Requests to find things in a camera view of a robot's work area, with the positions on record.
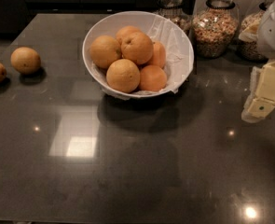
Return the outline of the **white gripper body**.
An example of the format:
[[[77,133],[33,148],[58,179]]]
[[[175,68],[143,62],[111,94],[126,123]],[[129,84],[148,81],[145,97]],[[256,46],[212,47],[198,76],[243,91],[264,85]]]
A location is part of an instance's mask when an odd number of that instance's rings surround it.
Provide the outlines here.
[[[275,59],[275,1],[263,15],[257,31],[257,50],[269,59]]]

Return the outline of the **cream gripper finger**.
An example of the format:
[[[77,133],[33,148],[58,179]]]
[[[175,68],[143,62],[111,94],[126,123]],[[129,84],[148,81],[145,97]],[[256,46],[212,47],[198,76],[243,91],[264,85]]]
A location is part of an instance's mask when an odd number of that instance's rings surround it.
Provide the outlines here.
[[[258,38],[257,31],[260,20],[243,21],[241,23],[241,31],[239,40],[243,42],[255,42]]]
[[[275,60],[261,68],[254,67],[250,76],[250,94],[243,106],[241,119],[257,123],[275,109]]]

